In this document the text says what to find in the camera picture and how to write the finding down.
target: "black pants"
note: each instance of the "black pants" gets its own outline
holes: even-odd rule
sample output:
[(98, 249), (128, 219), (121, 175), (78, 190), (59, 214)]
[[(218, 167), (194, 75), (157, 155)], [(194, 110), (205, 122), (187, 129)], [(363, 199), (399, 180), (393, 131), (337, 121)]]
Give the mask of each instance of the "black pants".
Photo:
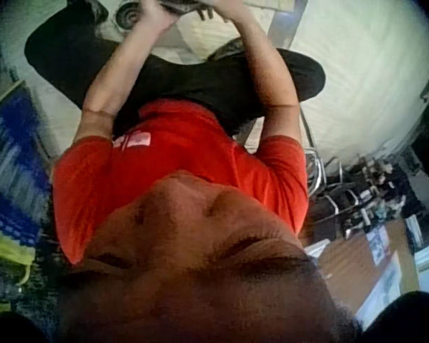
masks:
[[(27, 60), (36, 71), (79, 108), (94, 77), (118, 46), (98, 39), (95, 26), (90, 5), (77, 1), (42, 24), (25, 47)], [(321, 92), (325, 74), (316, 61), (291, 51), (280, 53), (300, 101)], [(205, 106), (231, 136), (243, 124), (263, 115), (245, 53), (191, 66), (150, 55), (117, 117), (114, 135), (138, 124), (138, 108), (159, 98), (189, 99)]]

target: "red shirt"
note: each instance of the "red shirt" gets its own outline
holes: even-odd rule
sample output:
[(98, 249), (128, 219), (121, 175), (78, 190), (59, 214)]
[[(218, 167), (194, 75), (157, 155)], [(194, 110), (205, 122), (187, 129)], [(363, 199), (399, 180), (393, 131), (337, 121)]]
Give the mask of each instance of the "red shirt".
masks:
[(54, 169), (54, 210), (61, 247), (82, 259), (95, 229), (162, 177), (180, 169), (242, 190), (298, 233), (308, 206), (305, 155), (286, 136), (249, 154), (214, 114), (189, 101), (159, 100), (140, 109), (143, 122), (111, 140), (91, 136), (68, 149)]

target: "man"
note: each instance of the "man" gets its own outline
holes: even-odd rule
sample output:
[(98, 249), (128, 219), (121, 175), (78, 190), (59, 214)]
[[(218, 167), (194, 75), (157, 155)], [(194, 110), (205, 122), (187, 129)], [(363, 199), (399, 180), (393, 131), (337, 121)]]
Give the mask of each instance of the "man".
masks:
[[(238, 28), (247, 60), (167, 69), (178, 77), (167, 79), (149, 52), (177, 17), (142, 0), (140, 20), (85, 96), (74, 144), (54, 170), (56, 230), (76, 265), (61, 301), (62, 334), (68, 342), (349, 342), (357, 326), (297, 239), (307, 210), (305, 156), (299, 97), (280, 53), (307, 58), (279, 53), (240, 0), (203, 2)], [(66, 10), (73, 6), (86, 4)], [(36, 52), (45, 32), (66, 27), (63, 18), (37, 30), (26, 55), (79, 101), (70, 77)], [(71, 18), (74, 43), (85, 20)], [(103, 44), (89, 39), (89, 47)], [(73, 72), (65, 61), (58, 67)], [(295, 70), (300, 93), (311, 94), (308, 73)], [(112, 142), (118, 113), (134, 105), (140, 123), (117, 128)], [(260, 113), (253, 156), (230, 134)]]

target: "floor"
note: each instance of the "floor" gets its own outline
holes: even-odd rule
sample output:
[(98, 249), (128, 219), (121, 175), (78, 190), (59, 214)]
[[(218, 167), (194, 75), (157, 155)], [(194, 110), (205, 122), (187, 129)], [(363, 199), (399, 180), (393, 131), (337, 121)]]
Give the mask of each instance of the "floor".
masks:
[[(101, 0), (114, 13), (119, 0)], [(358, 155), (389, 154), (417, 124), (425, 104), (419, 94), (429, 79), (429, 23), (406, 0), (248, 0), (262, 28), (276, 46), (318, 60), (327, 74), (323, 92), (302, 104), (324, 159), (345, 163)], [(0, 8), (0, 42), (6, 62), (14, 66), (39, 99), (53, 155), (72, 141), (79, 110), (26, 62), (26, 38), (65, 0), (5, 1)], [(102, 34), (120, 39), (108, 22)], [(182, 18), (164, 37), (155, 54), (176, 63), (197, 63), (237, 36), (217, 17)], [(247, 145), (257, 146), (261, 121)]]

